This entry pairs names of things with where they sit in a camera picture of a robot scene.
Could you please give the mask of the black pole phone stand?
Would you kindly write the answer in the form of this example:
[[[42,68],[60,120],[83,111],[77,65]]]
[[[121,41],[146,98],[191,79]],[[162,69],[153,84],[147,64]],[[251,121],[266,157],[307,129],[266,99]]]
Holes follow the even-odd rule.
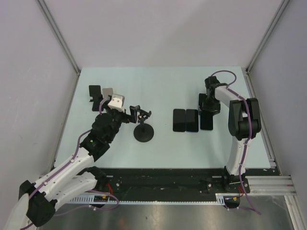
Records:
[[[153,127],[150,124],[145,123],[145,120],[147,120],[152,115],[152,112],[146,112],[142,109],[139,109],[138,113],[138,125],[135,127],[133,134],[137,141],[145,143],[154,137]]]

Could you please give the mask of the blue-edged black phone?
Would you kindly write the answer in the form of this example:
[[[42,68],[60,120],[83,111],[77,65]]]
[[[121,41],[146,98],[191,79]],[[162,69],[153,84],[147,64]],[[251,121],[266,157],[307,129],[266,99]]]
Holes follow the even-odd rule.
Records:
[[[199,131],[199,114],[195,109],[186,110],[186,131],[195,133]]]

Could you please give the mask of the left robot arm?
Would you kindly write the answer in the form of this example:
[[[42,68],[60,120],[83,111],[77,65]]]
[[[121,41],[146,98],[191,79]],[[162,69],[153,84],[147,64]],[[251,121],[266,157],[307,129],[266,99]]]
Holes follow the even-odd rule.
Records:
[[[33,225],[40,227],[54,215],[56,200],[49,197],[56,186],[63,185],[98,160],[109,149],[122,123],[137,122],[139,111],[138,105],[130,107],[130,114],[107,106],[106,112],[95,118],[92,129],[79,136],[76,151],[62,165],[50,171],[41,181],[31,183],[26,180],[20,185],[19,197],[29,195],[26,216]]]

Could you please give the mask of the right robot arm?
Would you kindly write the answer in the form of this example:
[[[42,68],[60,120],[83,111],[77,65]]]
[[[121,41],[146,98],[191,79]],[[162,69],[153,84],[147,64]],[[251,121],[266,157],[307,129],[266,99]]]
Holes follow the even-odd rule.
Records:
[[[244,98],[216,76],[204,80],[206,93],[199,94],[200,128],[213,130],[213,116],[221,111],[221,103],[228,111],[228,131],[232,136],[230,156],[221,176],[221,186],[226,192],[236,192],[244,187],[245,161],[251,140],[261,131],[259,102]]]

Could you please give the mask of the white phone stand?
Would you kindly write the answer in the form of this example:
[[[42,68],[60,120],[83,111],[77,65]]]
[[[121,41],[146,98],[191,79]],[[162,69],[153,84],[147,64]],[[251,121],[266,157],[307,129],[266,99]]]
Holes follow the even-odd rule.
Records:
[[[103,99],[105,98],[112,98],[112,95],[114,94],[113,92],[113,88],[103,88],[102,89],[102,96],[103,96]]]

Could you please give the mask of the teal-edged phone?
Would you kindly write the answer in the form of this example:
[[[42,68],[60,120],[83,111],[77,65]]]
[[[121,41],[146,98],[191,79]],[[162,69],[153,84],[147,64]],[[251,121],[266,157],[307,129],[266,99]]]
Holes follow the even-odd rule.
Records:
[[[206,131],[213,130],[213,113],[202,111],[200,114],[200,129]]]

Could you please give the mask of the black folding phone stand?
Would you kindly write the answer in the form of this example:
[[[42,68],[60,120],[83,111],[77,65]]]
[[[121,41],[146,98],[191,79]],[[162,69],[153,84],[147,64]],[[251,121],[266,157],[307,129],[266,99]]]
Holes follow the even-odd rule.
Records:
[[[92,111],[99,111],[100,102],[103,99],[101,86],[100,85],[89,85],[89,96],[91,97],[90,102],[93,103]]]

